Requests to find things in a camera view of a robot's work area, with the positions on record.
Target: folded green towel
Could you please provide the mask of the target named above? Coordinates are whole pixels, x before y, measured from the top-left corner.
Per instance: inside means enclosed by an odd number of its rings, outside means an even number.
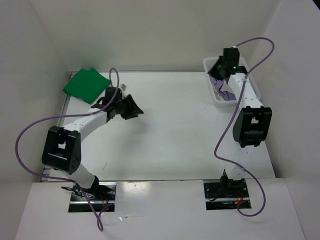
[[[93,68],[90,70],[81,69],[73,76],[63,91],[92,104],[109,85],[110,80]]]

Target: white basket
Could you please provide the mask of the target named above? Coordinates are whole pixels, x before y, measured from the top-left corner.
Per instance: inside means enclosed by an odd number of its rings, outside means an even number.
[[[207,57],[203,60],[203,66],[204,66],[204,70],[205,70],[205,73],[207,74],[210,69],[215,65],[216,61],[219,59],[218,56],[214,56],[214,57]],[[246,63],[246,60],[241,56],[240,59],[239,59],[239,66],[244,66],[245,69],[247,71],[249,71],[249,66],[248,64]],[[230,100],[230,101],[226,101],[226,100],[223,100],[223,99],[218,99],[218,94],[214,91],[214,88],[211,84],[211,81],[210,81],[210,78],[209,78],[209,75],[207,74],[207,79],[208,79],[208,83],[209,83],[209,88],[211,90],[211,93],[212,93],[212,96],[213,96],[213,100],[214,100],[214,105],[217,107],[217,108],[225,108],[225,107],[235,107],[237,105],[237,100]],[[256,97],[258,99],[261,98],[261,93],[259,91],[259,88],[256,84],[256,81],[254,79],[254,76],[252,76],[252,74],[250,73],[249,76],[248,76],[248,80],[256,94]]]

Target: green cloth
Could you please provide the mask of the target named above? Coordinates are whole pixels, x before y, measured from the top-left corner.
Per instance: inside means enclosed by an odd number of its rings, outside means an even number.
[[[109,85],[110,80],[93,68],[90,70],[82,68],[73,76],[63,91],[92,104]]]

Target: cable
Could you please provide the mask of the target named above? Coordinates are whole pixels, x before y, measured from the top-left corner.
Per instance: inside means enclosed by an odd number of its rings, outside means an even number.
[[[90,209],[92,210],[93,214],[95,215],[96,219],[97,219],[97,226],[98,226],[98,229],[103,232],[104,230],[104,226],[101,222],[101,219],[100,219],[100,216],[101,214],[106,211],[109,207],[108,204],[107,204],[107,207],[104,207],[99,215],[97,214],[97,212],[95,211],[94,207],[92,206],[86,192],[83,190],[83,188],[78,184],[76,183],[75,181],[69,179],[69,178],[64,178],[64,177],[55,177],[55,176],[47,176],[47,175],[42,175],[40,173],[37,173],[37,172],[34,172],[32,171],[31,169],[29,169],[21,160],[20,158],[20,155],[19,155],[19,141],[22,137],[22,135],[29,129],[31,128],[32,126],[38,124],[38,123],[41,123],[41,122],[44,122],[44,121],[47,121],[47,120],[51,120],[51,119],[61,119],[61,118],[73,118],[73,117],[87,117],[87,116],[90,116],[90,115],[95,115],[99,112],[102,112],[104,111],[105,109],[107,109],[110,104],[113,102],[113,100],[116,98],[117,96],[117,93],[119,91],[119,84],[120,84],[120,78],[119,78],[119,73],[118,71],[113,67],[110,69],[109,71],[109,80],[111,81],[111,72],[112,71],[115,71],[116,73],[116,77],[117,77],[117,83],[116,83],[116,90],[114,91],[114,94],[112,96],[112,98],[110,99],[110,101],[101,109],[99,109],[98,111],[95,111],[95,112],[90,112],[90,113],[85,113],[85,114],[70,114],[70,115],[57,115],[57,116],[48,116],[48,117],[44,117],[44,118],[41,118],[37,121],[34,121],[32,123],[30,123],[28,126],[26,126],[18,135],[18,137],[16,138],[16,141],[15,141],[15,146],[14,146],[14,151],[15,151],[15,156],[16,156],[16,159],[18,160],[19,164],[24,168],[24,170],[26,170],[27,172],[31,173],[32,175],[35,175],[37,177],[40,177],[40,178],[47,178],[47,179],[55,179],[55,180],[61,180],[61,181],[64,181],[64,182],[71,182],[71,183],[74,183],[79,189],[80,191],[82,192],[83,196],[85,197],[86,201],[88,202],[88,205],[90,207]]]
[[[274,44],[274,42],[273,42],[272,40],[270,40],[269,38],[266,38],[266,37],[254,37],[254,38],[251,38],[251,39],[249,39],[249,40],[243,41],[243,42],[235,45],[235,47],[241,46],[242,44],[245,44],[245,43],[248,43],[248,42],[251,42],[251,41],[254,41],[254,40],[266,40],[266,41],[268,41],[268,42],[271,43],[272,49],[271,49],[271,51],[268,53],[268,55],[267,55],[266,57],[264,57],[261,61],[259,61],[256,65],[254,65],[254,66],[247,72],[247,74],[246,74],[245,77],[244,77],[244,80],[246,80],[246,79],[248,78],[249,74],[250,74],[256,67],[258,67],[258,66],[259,66],[261,63],[263,63],[267,58],[269,58],[270,55],[272,54],[272,52],[273,52],[274,49],[275,49],[275,44]],[[245,213],[241,212],[239,207],[240,207],[241,204],[243,204],[243,203],[245,203],[245,202],[248,202],[247,200],[241,201],[241,202],[237,205],[237,210],[238,210],[238,212],[239,212],[241,215],[243,215],[243,216],[245,216],[245,217],[255,217],[255,216],[259,215],[259,214],[264,210],[264,208],[265,208],[265,206],[266,206],[266,194],[265,194],[265,191],[264,191],[263,187],[261,186],[259,180],[258,180],[250,171],[248,171],[246,168],[244,168],[241,164],[239,164],[239,163],[237,163],[237,162],[235,162],[235,161],[226,159],[226,158],[224,158],[224,157],[218,156],[218,154],[217,154],[218,148],[219,148],[222,140],[223,140],[224,137],[226,136],[229,128],[231,127],[231,125],[232,125],[232,123],[233,123],[233,121],[234,121],[234,119],[235,119],[235,117],[236,117],[237,110],[238,110],[238,108],[239,108],[239,106],[240,106],[240,102],[241,102],[242,97],[243,97],[243,95],[244,95],[245,85],[246,85],[246,81],[243,81],[243,85],[242,85],[241,93],[240,93],[240,96],[239,96],[239,100],[238,100],[238,102],[237,102],[237,104],[236,104],[236,107],[235,107],[235,110],[234,110],[234,112],[233,112],[233,115],[232,115],[232,117],[231,117],[231,119],[230,119],[230,122],[229,122],[228,125],[226,126],[224,132],[222,133],[219,141],[217,142],[217,144],[216,144],[216,146],[215,146],[214,156],[215,156],[217,159],[220,159],[220,160],[222,160],[222,161],[225,161],[225,162],[228,162],[228,163],[232,163],[232,164],[234,164],[234,165],[237,165],[238,167],[240,167],[241,169],[243,169],[246,173],[248,173],[248,174],[256,181],[256,183],[259,185],[259,187],[260,187],[260,189],[261,189],[261,192],[262,192],[262,196],[263,196],[263,204],[262,204],[262,207],[260,208],[259,211],[257,211],[257,212],[254,213],[254,214],[245,214]]]

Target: purple fabric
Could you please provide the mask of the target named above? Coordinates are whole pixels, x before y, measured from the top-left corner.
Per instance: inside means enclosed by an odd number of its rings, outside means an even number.
[[[230,100],[236,100],[236,96],[228,91],[221,91],[221,88],[225,82],[225,80],[216,80],[214,77],[210,76],[210,82],[212,84],[212,87],[218,92],[219,96],[223,98],[225,101],[230,101]]]

